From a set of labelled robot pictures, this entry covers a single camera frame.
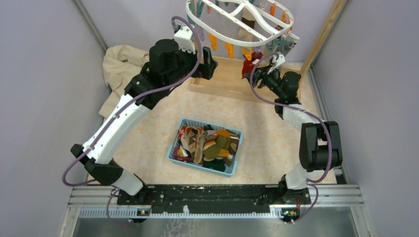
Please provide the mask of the red santa sock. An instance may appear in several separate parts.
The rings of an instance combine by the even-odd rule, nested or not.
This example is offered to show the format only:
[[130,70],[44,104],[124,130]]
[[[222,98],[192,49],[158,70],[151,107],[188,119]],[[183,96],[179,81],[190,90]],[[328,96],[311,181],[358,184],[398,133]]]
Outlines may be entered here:
[[253,52],[251,54],[251,59],[245,59],[242,66],[242,79],[245,78],[245,74],[251,73],[253,67],[263,57],[263,53],[260,51]]

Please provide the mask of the green orange toe sock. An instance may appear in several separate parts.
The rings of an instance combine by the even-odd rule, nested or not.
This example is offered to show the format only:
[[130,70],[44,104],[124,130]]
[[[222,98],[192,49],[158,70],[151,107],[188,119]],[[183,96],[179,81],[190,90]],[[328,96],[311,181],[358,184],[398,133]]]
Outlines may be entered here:
[[203,147],[204,161],[229,157],[230,133],[226,129],[209,131]]

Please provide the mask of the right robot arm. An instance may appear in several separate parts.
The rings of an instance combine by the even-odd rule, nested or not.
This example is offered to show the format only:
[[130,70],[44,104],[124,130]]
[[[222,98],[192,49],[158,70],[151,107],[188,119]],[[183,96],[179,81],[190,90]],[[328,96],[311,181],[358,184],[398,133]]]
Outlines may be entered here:
[[323,175],[326,170],[341,166],[343,155],[339,125],[335,121],[323,121],[311,116],[297,97],[301,75],[290,71],[280,75],[275,69],[256,68],[254,74],[245,73],[253,88],[266,86],[276,96],[275,112],[280,118],[300,132],[299,163],[281,179],[278,197],[283,203],[292,203],[299,192],[307,187],[307,181]]

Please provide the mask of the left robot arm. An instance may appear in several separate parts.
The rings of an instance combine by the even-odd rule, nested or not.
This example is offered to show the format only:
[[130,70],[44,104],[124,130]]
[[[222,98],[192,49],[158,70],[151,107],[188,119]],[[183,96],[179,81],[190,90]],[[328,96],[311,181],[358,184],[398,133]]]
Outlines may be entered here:
[[218,63],[211,49],[182,50],[174,39],[161,39],[150,48],[148,61],[128,82],[115,109],[86,142],[74,144],[72,155],[95,181],[128,194],[136,204],[148,198],[146,184],[118,165],[113,158],[133,127],[186,79],[211,79]]

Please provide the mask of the wooden hanger stand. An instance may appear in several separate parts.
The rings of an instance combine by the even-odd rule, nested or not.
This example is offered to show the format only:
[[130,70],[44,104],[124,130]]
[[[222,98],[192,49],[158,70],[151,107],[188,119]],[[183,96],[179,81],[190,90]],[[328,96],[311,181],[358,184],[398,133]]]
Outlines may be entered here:
[[[313,96],[315,95],[313,92],[308,92],[309,85],[314,86],[313,82],[309,82],[314,62],[348,3],[350,3],[348,0],[335,0],[333,2],[304,63],[298,64],[286,62],[283,65],[284,72],[297,72],[297,69],[299,69],[298,73],[302,76],[298,90],[298,97],[300,100],[309,95],[311,96],[310,99],[313,99]],[[258,101],[253,95],[249,83],[245,79],[240,79],[241,61],[223,57],[216,57],[216,60],[219,61],[219,67],[217,68],[214,77],[211,80],[192,79],[189,84],[190,91],[247,101]]]

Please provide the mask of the white oval clip hanger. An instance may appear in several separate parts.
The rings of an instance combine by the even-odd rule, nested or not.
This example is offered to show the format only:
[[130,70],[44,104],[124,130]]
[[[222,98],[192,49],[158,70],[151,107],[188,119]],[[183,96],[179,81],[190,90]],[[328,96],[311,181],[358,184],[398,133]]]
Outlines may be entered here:
[[190,4],[195,4],[194,0],[187,0],[185,3],[185,11],[187,16],[198,26],[204,29],[206,32],[216,37],[217,39],[227,42],[229,44],[242,46],[242,47],[257,47],[266,45],[273,40],[281,37],[287,36],[291,33],[292,27],[294,24],[294,16],[289,9],[280,4],[275,0],[267,0],[267,6],[273,7],[276,11],[282,12],[282,15],[285,16],[286,20],[283,21],[282,15],[275,15],[271,11],[266,11],[258,6],[251,3],[249,0],[229,0],[229,3],[234,3],[237,6],[232,12],[227,12],[222,9],[216,3],[210,0],[199,0],[198,3],[202,3],[204,7],[208,6],[212,11],[218,13],[222,20],[226,20],[228,23],[232,23],[239,28],[246,28],[246,25],[242,23],[241,19],[237,16],[242,13],[243,9],[246,8],[256,20],[256,24],[261,28],[260,31],[255,29],[249,29],[249,32],[253,34],[254,41],[243,41],[235,39],[232,37],[223,34],[220,30],[209,26],[203,20],[198,17],[197,12],[189,7]]

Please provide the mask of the pile of socks in basket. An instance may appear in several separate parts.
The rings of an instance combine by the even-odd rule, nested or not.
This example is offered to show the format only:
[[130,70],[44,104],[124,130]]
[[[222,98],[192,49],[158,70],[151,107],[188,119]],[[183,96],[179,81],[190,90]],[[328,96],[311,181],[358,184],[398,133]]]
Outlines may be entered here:
[[233,160],[240,143],[240,135],[232,130],[205,126],[182,126],[171,158],[181,163],[231,173]]

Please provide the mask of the grey sock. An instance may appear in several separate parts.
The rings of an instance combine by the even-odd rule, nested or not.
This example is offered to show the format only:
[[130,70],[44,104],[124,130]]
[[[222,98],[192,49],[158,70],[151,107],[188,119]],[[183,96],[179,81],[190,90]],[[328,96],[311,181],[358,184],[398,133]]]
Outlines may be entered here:
[[282,44],[281,44],[282,49],[280,50],[280,52],[282,53],[284,57],[286,57],[288,53],[294,48],[295,45],[296,45],[295,39],[288,36],[283,39]]

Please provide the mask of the brown beige hanging sock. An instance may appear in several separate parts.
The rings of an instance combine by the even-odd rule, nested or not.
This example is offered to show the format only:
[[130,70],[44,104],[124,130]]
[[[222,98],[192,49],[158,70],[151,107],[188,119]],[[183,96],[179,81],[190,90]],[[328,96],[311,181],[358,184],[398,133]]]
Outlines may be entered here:
[[246,8],[243,9],[242,13],[241,21],[246,25],[246,28],[240,28],[237,37],[243,41],[250,42],[253,39],[253,34],[249,32],[249,29],[254,29],[256,20]]

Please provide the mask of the blue plastic basket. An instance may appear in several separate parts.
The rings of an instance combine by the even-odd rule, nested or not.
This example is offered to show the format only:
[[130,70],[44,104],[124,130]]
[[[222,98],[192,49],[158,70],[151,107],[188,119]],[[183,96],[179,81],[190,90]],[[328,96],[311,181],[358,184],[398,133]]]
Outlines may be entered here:
[[168,159],[200,171],[231,177],[237,168],[242,141],[240,130],[184,118],[168,151]]

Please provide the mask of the beige crumpled cloth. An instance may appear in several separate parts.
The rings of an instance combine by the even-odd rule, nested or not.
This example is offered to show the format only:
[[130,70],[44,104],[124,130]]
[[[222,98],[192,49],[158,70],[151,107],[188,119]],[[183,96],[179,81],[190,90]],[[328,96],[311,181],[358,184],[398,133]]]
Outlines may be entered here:
[[99,115],[105,119],[116,108],[125,87],[149,61],[149,52],[131,45],[116,45],[107,49],[103,59],[103,77],[111,94],[102,105]]

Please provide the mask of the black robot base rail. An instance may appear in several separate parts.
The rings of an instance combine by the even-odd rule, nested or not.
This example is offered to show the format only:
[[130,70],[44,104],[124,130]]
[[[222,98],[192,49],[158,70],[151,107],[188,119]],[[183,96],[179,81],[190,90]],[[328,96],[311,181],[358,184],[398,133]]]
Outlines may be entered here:
[[275,185],[149,185],[134,196],[118,194],[118,205],[149,205],[153,214],[181,213],[186,206],[192,214],[267,213],[270,205],[310,204],[307,188],[288,190]]

